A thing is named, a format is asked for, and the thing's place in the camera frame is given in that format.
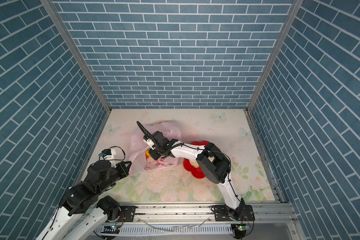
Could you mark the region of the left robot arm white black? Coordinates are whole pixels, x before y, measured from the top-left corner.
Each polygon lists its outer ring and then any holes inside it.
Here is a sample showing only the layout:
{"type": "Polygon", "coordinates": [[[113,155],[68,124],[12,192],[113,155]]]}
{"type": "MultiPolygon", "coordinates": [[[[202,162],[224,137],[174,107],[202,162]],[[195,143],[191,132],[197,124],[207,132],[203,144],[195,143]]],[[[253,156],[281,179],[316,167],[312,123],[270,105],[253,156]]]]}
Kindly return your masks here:
{"type": "Polygon", "coordinates": [[[84,240],[105,222],[121,221],[125,214],[111,196],[99,196],[129,175],[132,162],[121,161],[114,167],[107,160],[91,164],[86,178],[71,187],[60,200],[38,240],[84,240]]]}

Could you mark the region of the beige fake fruit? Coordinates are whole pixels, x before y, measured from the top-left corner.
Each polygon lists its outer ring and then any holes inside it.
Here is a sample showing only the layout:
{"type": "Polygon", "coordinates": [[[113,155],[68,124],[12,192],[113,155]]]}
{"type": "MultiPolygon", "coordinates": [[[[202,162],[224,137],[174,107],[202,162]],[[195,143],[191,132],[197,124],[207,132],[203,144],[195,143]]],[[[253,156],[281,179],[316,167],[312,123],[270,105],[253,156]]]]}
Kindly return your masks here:
{"type": "Polygon", "coordinates": [[[200,167],[199,164],[198,164],[197,162],[195,162],[195,161],[190,161],[190,164],[191,164],[193,167],[195,167],[195,168],[199,168],[199,167],[200,167]]]}

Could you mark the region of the pink plastic bag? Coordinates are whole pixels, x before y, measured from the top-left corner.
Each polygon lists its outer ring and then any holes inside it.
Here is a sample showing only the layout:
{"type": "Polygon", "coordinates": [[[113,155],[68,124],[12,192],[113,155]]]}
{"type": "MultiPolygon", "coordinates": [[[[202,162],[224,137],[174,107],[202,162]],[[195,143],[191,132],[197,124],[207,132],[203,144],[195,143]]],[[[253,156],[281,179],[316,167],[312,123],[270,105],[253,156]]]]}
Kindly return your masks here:
{"type": "Polygon", "coordinates": [[[179,158],[173,157],[165,147],[175,140],[180,141],[180,129],[172,122],[162,122],[145,127],[137,122],[138,130],[131,136],[129,162],[132,163],[129,174],[136,175],[143,171],[174,167],[179,158]]]}

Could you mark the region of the yellow fake banana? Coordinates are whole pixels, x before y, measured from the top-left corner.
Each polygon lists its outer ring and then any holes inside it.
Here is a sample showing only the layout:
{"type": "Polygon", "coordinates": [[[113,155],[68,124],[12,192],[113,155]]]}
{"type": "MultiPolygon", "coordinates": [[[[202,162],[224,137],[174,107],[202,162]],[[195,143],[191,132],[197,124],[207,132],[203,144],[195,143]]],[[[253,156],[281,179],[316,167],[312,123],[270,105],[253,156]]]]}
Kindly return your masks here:
{"type": "Polygon", "coordinates": [[[150,153],[148,150],[145,151],[145,156],[146,156],[146,160],[149,159],[151,157],[150,153]]]}

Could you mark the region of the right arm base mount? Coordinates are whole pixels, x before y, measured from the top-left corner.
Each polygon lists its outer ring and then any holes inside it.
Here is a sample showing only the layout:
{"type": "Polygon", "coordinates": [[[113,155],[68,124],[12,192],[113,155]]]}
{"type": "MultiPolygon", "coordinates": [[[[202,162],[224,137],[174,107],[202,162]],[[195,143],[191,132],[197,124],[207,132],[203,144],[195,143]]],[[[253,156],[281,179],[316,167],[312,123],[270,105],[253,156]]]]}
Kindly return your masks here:
{"type": "Polygon", "coordinates": [[[214,205],[211,207],[216,222],[249,221],[255,220],[255,214],[251,205],[244,205],[237,209],[228,208],[225,205],[214,205]]]}

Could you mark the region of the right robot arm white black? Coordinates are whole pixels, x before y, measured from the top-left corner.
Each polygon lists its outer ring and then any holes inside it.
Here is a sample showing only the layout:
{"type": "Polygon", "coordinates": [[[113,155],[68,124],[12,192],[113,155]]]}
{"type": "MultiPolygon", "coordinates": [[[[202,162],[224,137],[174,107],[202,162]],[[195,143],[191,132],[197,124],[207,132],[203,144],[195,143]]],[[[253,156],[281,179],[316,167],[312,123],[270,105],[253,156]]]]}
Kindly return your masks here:
{"type": "Polygon", "coordinates": [[[205,146],[185,144],[177,139],[168,140],[156,131],[144,133],[144,142],[150,147],[149,154],[155,160],[173,157],[196,162],[205,177],[221,191],[231,219],[241,221],[245,216],[245,201],[231,179],[231,160],[213,143],[205,146]]]}

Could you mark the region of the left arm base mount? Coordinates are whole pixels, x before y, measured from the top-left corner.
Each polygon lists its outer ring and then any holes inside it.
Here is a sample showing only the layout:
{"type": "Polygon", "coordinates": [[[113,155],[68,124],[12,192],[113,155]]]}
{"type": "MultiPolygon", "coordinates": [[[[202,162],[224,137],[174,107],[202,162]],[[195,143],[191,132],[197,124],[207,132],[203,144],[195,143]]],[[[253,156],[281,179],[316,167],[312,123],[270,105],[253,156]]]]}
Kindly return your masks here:
{"type": "Polygon", "coordinates": [[[120,206],[108,213],[108,222],[131,223],[134,221],[136,206],[120,206]]]}

